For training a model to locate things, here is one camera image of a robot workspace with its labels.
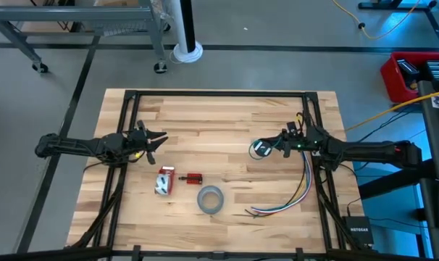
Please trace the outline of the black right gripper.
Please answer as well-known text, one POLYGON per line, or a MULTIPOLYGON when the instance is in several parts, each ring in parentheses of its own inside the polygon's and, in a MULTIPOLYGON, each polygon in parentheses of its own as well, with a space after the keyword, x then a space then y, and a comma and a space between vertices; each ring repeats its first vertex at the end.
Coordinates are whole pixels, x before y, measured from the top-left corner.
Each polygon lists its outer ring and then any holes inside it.
POLYGON ((304 152, 315 152, 317 150, 317 142, 311 141, 303 134, 303 125, 299 127, 295 122, 287 122, 287 129, 283 130, 283 134, 274 137, 260 138, 263 142, 281 142, 270 144, 270 149, 283 149, 283 156, 289 157, 293 150, 304 152))

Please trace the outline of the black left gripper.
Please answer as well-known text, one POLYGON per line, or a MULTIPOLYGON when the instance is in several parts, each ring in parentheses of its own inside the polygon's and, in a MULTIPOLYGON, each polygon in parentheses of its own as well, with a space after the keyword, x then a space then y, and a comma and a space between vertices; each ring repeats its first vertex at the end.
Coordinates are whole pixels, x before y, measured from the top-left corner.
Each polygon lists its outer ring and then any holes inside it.
POLYGON ((128 162, 137 162, 144 154, 150 165, 155 164, 152 154, 156 151, 168 138, 167 132, 150 131, 142 120, 137 122, 137 128, 127 132, 127 150, 128 154, 134 154, 134 158, 128 158, 128 162))

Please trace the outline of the black wire spool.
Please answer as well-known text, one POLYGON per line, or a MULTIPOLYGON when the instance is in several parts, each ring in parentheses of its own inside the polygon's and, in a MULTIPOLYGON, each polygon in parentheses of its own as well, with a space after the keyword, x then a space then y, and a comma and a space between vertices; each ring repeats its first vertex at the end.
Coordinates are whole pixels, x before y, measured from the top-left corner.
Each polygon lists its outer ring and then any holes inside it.
POLYGON ((254 150, 258 157, 268 157, 272 152, 272 145, 269 142, 256 140, 251 144, 251 148, 254 150))

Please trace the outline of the red tape dispenser white tape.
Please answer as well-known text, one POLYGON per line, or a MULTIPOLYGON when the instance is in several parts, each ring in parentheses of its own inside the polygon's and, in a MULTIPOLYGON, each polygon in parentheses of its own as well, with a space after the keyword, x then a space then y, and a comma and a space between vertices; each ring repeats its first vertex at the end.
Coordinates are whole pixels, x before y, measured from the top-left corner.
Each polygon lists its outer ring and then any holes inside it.
POLYGON ((162 166, 156 177, 156 183, 154 187, 155 194, 162 196, 170 195, 172 192, 174 176, 174 167, 162 166))

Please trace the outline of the white pillar black stripe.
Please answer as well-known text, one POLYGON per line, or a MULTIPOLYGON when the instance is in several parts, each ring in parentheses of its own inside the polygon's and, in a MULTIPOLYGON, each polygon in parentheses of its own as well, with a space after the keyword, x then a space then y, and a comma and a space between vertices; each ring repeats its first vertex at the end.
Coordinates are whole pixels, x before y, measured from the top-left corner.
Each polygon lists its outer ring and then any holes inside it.
POLYGON ((172 55, 177 63, 197 62, 203 46, 196 40, 192 0, 162 0, 163 19, 175 30, 177 43, 172 55))

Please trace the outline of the red plastic bin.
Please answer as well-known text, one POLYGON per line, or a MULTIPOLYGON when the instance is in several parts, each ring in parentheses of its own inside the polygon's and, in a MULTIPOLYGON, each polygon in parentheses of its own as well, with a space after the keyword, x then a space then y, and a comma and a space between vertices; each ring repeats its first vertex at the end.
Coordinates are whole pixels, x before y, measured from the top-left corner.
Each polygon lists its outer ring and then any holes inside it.
POLYGON ((419 96, 417 89, 411 89, 410 85, 415 80, 429 80, 426 76, 425 65, 427 61, 439 60, 439 52, 431 51, 397 51, 393 52, 385 64, 380 68, 385 88, 389 99, 393 103, 403 103, 419 96), (403 76, 398 60, 405 60, 416 67, 419 71, 417 76, 403 76))

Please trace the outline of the black crossbar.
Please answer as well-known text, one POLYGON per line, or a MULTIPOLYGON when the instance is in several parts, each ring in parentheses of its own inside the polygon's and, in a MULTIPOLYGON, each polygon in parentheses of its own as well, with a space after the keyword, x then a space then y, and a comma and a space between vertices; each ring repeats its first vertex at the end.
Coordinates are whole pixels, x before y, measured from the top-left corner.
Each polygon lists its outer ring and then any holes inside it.
POLYGON ((143 251, 140 246, 132 250, 113 250, 98 246, 89 248, 65 248, 41 252, 1 254, 0 261, 88 261, 111 257, 130 257, 132 261, 142 261, 145 257, 189 257, 210 260, 227 260, 230 258, 250 259, 292 259, 295 261, 332 260, 332 261, 439 261, 424 257, 410 257, 395 254, 380 254, 371 251, 350 251, 330 249, 325 253, 305 253, 297 248, 289 253, 251 253, 251 252, 158 252, 143 251))

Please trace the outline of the black device with screen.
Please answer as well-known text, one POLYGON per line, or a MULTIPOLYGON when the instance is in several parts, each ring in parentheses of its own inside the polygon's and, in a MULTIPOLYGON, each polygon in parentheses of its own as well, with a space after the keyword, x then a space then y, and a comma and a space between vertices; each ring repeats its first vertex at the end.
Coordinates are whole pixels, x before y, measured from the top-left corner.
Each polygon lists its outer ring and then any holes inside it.
POLYGON ((404 77, 417 77, 419 75, 418 69, 408 62, 405 59, 398 59, 397 60, 398 67, 401 71, 402 76, 404 77))
POLYGON ((426 71, 431 80, 439 81, 439 60, 427 61, 426 71))

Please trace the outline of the grey metal cart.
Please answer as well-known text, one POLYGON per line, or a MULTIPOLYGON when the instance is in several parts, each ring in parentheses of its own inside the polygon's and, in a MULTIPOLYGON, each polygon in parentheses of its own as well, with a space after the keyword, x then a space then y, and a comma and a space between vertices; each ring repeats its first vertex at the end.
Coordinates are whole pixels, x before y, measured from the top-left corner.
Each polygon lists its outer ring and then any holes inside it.
POLYGON ((49 68, 42 62, 34 48, 26 41, 26 36, 16 31, 11 24, 18 22, 107 22, 111 24, 144 24, 143 33, 150 36, 157 61, 154 72, 167 71, 166 55, 162 43, 164 25, 156 15, 151 0, 137 0, 136 5, 114 6, 0 6, 0 33, 19 49, 31 62, 37 73, 47 73, 49 68))

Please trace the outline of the black floor stand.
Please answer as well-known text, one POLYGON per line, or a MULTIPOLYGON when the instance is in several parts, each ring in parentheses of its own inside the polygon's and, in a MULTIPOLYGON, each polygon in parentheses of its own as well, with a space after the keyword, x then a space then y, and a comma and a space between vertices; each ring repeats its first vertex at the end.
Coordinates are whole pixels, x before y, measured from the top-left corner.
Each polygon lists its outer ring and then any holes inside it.
POLYGON ((413 3, 405 3, 405 0, 372 0, 360 2, 357 8, 368 11, 395 11, 406 12, 405 16, 397 22, 391 29, 379 36, 369 36, 373 41, 379 40, 390 35, 398 28, 413 12, 422 12, 426 15, 427 21, 431 25, 435 36, 439 41, 439 24, 435 19, 432 10, 438 5, 439 0, 414 0, 413 3))

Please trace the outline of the grey duct tape roll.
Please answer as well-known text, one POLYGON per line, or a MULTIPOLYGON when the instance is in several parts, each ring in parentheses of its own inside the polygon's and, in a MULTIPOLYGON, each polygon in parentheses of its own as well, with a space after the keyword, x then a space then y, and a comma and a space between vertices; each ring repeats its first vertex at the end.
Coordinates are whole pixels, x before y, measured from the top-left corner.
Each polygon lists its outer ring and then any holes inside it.
POLYGON ((205 186, 198 193, 197 203, 202 212, 214 215, 222 209, 224 195, 216 186, 205 186))

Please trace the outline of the black Netgear network switch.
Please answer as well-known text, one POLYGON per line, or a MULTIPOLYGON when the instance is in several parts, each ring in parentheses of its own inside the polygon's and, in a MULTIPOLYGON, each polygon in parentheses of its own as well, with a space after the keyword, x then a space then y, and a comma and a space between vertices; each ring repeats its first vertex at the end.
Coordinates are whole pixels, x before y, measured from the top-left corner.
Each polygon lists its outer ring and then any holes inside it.
POLYGON ((361 244, 373 245, 374 239, 370 221, 365 216, 345 216, 344 221, 351 232, 361 244))

